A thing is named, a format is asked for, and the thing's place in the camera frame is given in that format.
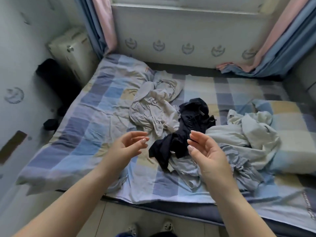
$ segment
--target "fingernail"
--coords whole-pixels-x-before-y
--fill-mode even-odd
[[[194,150],[194,147],[191,146],[191,145],[188,145],[188,150],[189,150],[189,151],[193,151],[193,150]]]

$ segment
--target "sneaker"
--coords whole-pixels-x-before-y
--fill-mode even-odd
[[[133,237],[138,236],[138,226],[137,224],[131,224],[128,229],[126,230],[126,233],[130,234]]]
[[[162,229],[160,232],[172,232],[174,233],[173,223],[171,220],[166,219],[163,223]]]

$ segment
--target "checkered bed sheet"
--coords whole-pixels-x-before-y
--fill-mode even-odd
[[[280,82],[155,72],[133,58],[109,55],[70,106],[49,144],[22,170],[17,183],[28,184],[29,194],[70,188],[101,161],[114,139],[137,129],[129,120],[128,109],[142,83],[156,79],[183,82],[184,90],[172,105],[200,97],[217,125],[227,123],[230,109],[241,114],[254,112],[253,99],[288,100]],[[205,186],[192,192],[177,173],[163,172],[156,159],[148,157],[148,150],[134,157],[125,171],[127,180],[109,196],[136,204],[156,200],[214,203]],[[262,175],[265,183],[255,193],[245,194],[256,210],[265,218],[316,232],[310,224],[314,223],[315,209],[306,207],[308,198],[315,198],[316,193],[308,197],[304,192],[311,193],[313,188],[304,186],[296,175]],[[288,207],[294,218],[289,216]]]

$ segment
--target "pink curtain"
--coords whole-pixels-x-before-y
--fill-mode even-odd
[[[256,54],[255,60],[251,66],[246,64],[223,63],[218,65],[216,68],[219,70],[223,70],[227,65],[233,64],[239,66],[245,72],[250,72],[255,69],[261,63],[263,56],[280,38],[280,36],[282,36],[282,34],[285,32],[285,30],[292,23],[292,21],[295,19],[295,17],[299,14],[299,12],[303,9],[308,1],[309,0],[290,0],[282,15],[278,19],[277,23],[274,25],[262,48]]]
[[[108,46],[107,53],[115,50],[117,46],[117,38],[114,27],[113,14],[110,0],[92,0],[95,11],[97,12],[100,25],[104,34],[106,44]]]

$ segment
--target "pile of clothes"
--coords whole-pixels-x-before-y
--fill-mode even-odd
[[[177,80],[145,82],[134,97],[130,119],[156,141],[149,149],[164,171],[176,171],[184,183],[196,190],[203,183],[199,166],[187,150],[192,130],[212,137],[225,152],[240,191],[252,192],[263,182],[258,172],[272,159],[281,141],[270,127],[268,112],[239,115],[228,113],[228,125],[216,126],[207,104],[200,98],[180,106],[170,103],[183,89]]]

